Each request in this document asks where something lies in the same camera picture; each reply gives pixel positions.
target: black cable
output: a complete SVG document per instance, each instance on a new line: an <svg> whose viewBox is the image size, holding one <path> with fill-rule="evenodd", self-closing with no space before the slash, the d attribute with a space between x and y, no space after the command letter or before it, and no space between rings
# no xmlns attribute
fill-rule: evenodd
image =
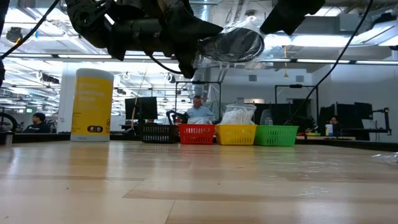
<svg viewBox="0 0 398 224"><path fill-rule="evenodd" d="M344 53L346 52L347 48L349 47L351 41L353 41L356 33L359 31L359 29L361 28L363 22L365 21L366 16L368 15L369 11L371 10L373 4L373 0L369 1L369 5L367 6L365 13L363 14L363 17L361 19L361 21L359 22L358 26L355 28L355 31L353 33L353 35L349 38L346 46L343 48L343 50L341 51L340 55L338 56L338 58L336 59L336 62L333 64L332 68L329 70L329 72L313 87L313 89L310 91L310 93L308 94L308 96L305 98L305 100L303 100L303 102L300 104L300 106L296 109L296 111L294 112L294 114L292 115L292 117L290 118L289 122L287 123L287 125L290 125L292 123L292 120L294 119L295 115L297 114L297 112L299 112L300 108L307 102L307 100L310 98L311 94L315 91L315 89L331 74L331 72L336 68L336 66L338 65L338 62L340 61L340 59L343 57Z"/></svg>
<svg viewBox="0 0 398 224"><path fill-rule="evenodd" d="M167 71L175 73L175 74L182 75L182 72L178 72L178 71L172 70L171 68L167 68L166 66L164 66L160 61L158 61L156 58L154 58L154 56L149 55L149 58L152 59L160 67L166 69Z"/></svg>
<svg viewBox="0 0 398 224"><path fill-rule="evenodd" d="M49 7L47 12L43 15L43 17L38 21L38 23L33 27L32 30L24 37L22 38L21 41L16 43L14 46L12 46L6 53L4 53L0 59L6 58L9 54L11 54L13 51L15 51L19 46L21 46L27 39L29 39L36 31L37 29L43 24L43 22L47 19L47 16L51 13L51 11L57 6L57 4L60 2L60 0L55 0L52 5Z"/></svg>

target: man in blue shirt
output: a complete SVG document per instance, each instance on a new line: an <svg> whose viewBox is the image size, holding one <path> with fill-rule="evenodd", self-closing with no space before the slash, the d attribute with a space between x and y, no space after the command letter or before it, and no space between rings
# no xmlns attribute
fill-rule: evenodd
<svg viewBox="0 0 398 224"><path fill-rule="evenodd" d="M214 115L208 108L201 105L200 96L193 97L193 107L187 110L187 114L190 118L204 118Z"/></svg>

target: man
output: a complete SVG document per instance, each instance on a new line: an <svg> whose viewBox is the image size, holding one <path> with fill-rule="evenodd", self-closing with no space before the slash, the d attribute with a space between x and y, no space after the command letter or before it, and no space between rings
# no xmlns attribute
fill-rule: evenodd
<svg viewBox="0 0 398 224"><path fill-rule="evenodd" d="M50 133L50 127L44 123L45 115L43 113L36 113L32 116L33 124L29 125L24 133Z"/></svg>
<svg viewBox="0 0 398 224"><path fill-rule="evenodd" d="M190 118L204 118L214 115L208 108L201 105L200 96L193 97L193 107L187 110L187 114Z"/></svg>

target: plastic bag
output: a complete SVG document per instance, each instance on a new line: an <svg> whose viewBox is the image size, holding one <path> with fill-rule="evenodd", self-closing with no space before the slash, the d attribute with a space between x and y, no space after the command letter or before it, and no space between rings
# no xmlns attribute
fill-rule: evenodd
<svg viewBox="0 0 398 224"><path fill-rule="evenodd" d="M226 111L221 124L254 124L251 118L257 107L246 104L226 105Z"/></svg>
<svg viewBox="0 0 398 224"><path fill-rule="evenodd" d="M395 153L390 154L390 155L378 154L378 155L372 156L372 158L381 159L381 160L384 160L384 161L386 161L386 162L388 162L390 164L398 165L398 152L395 152Z"/></svg>
<svg viewBox="0 0 398 224"><path fill-rule="evenodd" d="M229 63L260 62L283 58L284 50L277 35L264 35L259 27L264 21L248 17L224 27L217 36L198 42L199 51L193 63L195 68L206 68Z"/></svg>
<svg viewBox="0 0 398 224"><path fill-rule="evenodd" d="M188 118L188 124L212 124L211 117Z"/></svg>

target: ceiling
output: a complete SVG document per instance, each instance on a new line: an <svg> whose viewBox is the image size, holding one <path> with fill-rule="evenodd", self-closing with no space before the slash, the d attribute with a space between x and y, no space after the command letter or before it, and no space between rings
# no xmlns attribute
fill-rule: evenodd
<svg viewBox="0 0 398 224"><path fill-rule="evenodd" d="M13 43L5 38L7 30L11 27L21 27L22 34L28 33L33 28L37 19L47 10L52 0L37 0L37 5L32 8L16 7L16 0L11 1L11 7L6 16L3 33L0 39L0 52L5 52ZM227 22L246 19L248 15L256 16L258 19L264 19L271 10L273 3L276 1L247 1L247 0L195 0L190 1L195 16L218 24L225 25ZM379 9L394 8L396 0L377 0L374 3L373 11ZM366 1L341 1L327 0L325 7L322 8L316 16L325 16L334 19L338 15L358 16L363 12ZM306 45L292 45L286 48L287 58L319 58L319 59L335 59L341 50L339 47L311 47ZM42 111L47 113L57 112L57 103L59 101L59 84L52 84L40 80L43 74L50 75L62 82L62 71L64 64L79 63L81 67L99 68L107 70L115 75L117 83L116 87L125 88L124 93L114 91L114 109L113 112L123 113L123 103L126 97L139 96L158 96L165 110L173 108L169 102L174 101L175 84L168 81L169 73L160 68L158 65L151 63L147 58L140 58L144 55L142 52L127 52L132 57L137 57L129 62L117 62L115 60L89 59L84 62L78 62L73 59L45 59L45 58L27 58L22 54L57 54L57 55L106 55L104 49L93 47L88 41L78 36L77 32L70 24L68 16L57 7L47 17L47 20L40 26L35 37L30 38L27 43L19 47L15 53L20 54L18 57L10 57L5 59L4 63L7 69L6 81L1 90L1 105L8 106L10 110L15 105L38 106ZM345 59L361 59L361 60L382 60L391 55L388 47L380 47L376 45L362 45L358 47L350 47L345 55ZM175 61L164 60L166 66L178 70ZM311 82L311 73L319 69L319 64L289 64L287 73L302 73L305 83ZM224 85L237 85L245 83L245 85L268 85L272 83L285 84L295 82L296 77L291 76L283 79L285 74L284 63L272 63L263 67L260 71L247 71L244 69L231 68L225 73ZM219 71L207 76L207 80L218 81ZM177 81L184 81L180 75L174 75ZM249 82L248 75L257 75L257 82ZM142 82L142 88L138 93L138 88ZM189 84L184 88L179 96L179 108L190 107L187 103L189 98L196 94L195 86Z"/></svg>

